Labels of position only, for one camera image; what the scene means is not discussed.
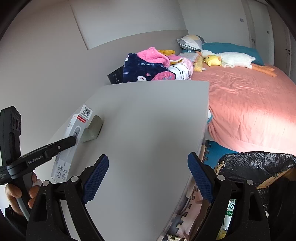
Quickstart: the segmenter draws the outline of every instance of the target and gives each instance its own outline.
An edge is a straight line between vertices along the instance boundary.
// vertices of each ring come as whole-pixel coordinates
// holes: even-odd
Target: red label
[[[80,121],[82,121],[83,123],[85,123],[86,122],[86,120],[85,119],[83,119],[80,115],[79,116],[77,116],[77,119],[78,120],[80,120]]]

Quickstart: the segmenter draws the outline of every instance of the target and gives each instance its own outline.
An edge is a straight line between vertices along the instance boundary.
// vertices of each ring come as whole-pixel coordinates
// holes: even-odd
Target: clothes pile
[[[125,60],[123,83],[147,80],[190,80],[192,62],[176,56],[173,50],[151,47],[137,54],[130,53]]]

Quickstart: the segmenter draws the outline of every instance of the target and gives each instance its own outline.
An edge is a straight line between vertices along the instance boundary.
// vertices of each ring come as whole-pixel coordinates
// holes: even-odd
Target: silver screw
[[[48,180],[46,180],[46,181],[44,181],[44,182],[42,183],[42,185],[45,186],[45,187],[46,187],[48,184],[49,184],[49,181],[48,181]]]
[[[247,180],[247,184],[249,184],[250,186],[252,186],[254,183],[253,183],[252,180],[248,179],[248,180]]]
[[[78,179],[79,179],[79,177],[77,177],[77,176],[71,177],[71,182],[77,182]]]
[[[218,175],[217,178],[220,181],[224,181],[225,180],[225,176],[223,176],[223,175]]]

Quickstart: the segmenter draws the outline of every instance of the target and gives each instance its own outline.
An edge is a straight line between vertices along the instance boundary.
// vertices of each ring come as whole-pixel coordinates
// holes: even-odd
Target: thermometer box
[[[64,138],[74,136],[76,138],[75,146],[68,148],[57,154],[54,166],[52,168],[52,179],[58,183],[68,180],[69,169],[72,163],[73,156],[76,152],[79,140],[84,129],[92,115],[92,109],[85,104],[78,114],[74,114],[64,135]]]

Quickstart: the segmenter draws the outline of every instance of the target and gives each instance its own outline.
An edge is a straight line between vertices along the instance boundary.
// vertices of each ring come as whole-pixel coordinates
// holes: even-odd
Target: duck plush toy
[[[211,66],[219,66],[219,65],[221,65],[221,57],[218,57],[216,55],[208,55],[205,58],[205,63],[210,67]]]

